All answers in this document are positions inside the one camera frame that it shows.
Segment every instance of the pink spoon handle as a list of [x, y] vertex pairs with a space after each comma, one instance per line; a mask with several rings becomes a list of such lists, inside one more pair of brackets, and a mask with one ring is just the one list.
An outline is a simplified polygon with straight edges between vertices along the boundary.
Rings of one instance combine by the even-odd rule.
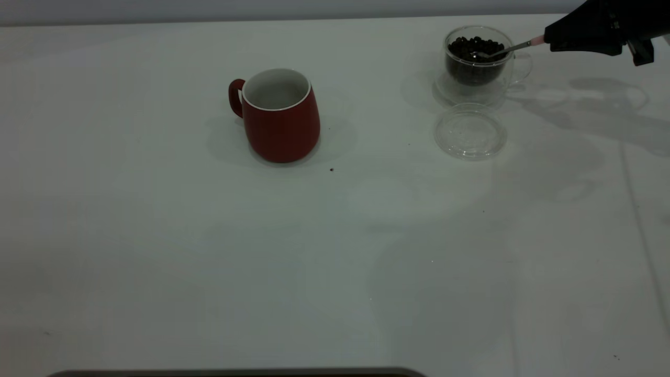
[[535, 37], [531, 40], [531, 46], [537, 46], [539, 44], [544, 44], [544, 36]]

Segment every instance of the wall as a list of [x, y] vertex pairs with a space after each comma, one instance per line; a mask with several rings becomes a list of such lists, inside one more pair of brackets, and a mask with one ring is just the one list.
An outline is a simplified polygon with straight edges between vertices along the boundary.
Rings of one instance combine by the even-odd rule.
[[567, 13], [582, 0], [0, 0], [0, 25]]

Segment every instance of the glass cup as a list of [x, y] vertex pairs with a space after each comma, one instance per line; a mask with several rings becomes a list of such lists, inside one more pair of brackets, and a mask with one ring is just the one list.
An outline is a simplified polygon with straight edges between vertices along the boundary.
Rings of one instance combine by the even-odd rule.
[[460, 37], [480, 37], [493, 40], [505, 48], [512, 41], [504, 33], [486, 26], [464, 26], [444, 38], [445, 71], [437, 78], [436, 85], [444, 98], [452, 104], [480, 103], [491, 105], [501, 99], [511, 84], [518, 83], [530, 74], [533, 61], [523, 52], [510, 52], [495, 62], [477, 63], [461, 59], [449, 51], [449, 45]]

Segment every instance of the glass cup handle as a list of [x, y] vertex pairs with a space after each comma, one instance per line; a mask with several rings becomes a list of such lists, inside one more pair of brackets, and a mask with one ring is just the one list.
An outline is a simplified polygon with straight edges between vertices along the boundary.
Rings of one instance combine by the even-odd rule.
[[514, 67], [512, 71], [512, 83], [518, 84], [528, 77], [533, 70], [533, 58], [526, 52], [514, 53]]

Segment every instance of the coffee bean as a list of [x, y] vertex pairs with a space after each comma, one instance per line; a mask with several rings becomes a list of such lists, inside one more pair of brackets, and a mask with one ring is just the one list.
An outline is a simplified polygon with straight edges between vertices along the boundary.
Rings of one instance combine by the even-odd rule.
[[[483, 40], [481, 37], [474, 37], [471, 39], [459, 37], [447, 46], [447, 48], [457, 58], [473, 63], [493, 63], [507, 56], [507, 54], [500, 54], [493, 56], [492, 58], [483, 58], [473, 54], [475, 52], [484, 52], [493, 55], [505, 48], [504, 45], [498, 42], [493, 40]], [[450, 56], [447, 56], [446, 64], [448, 72], [456, 79], [456, 81], [471, 87], [486, 85], [495, 80], [505, 66], [504, 64], [496, 66], [472, 66], [470, 64], [459, 62]]]

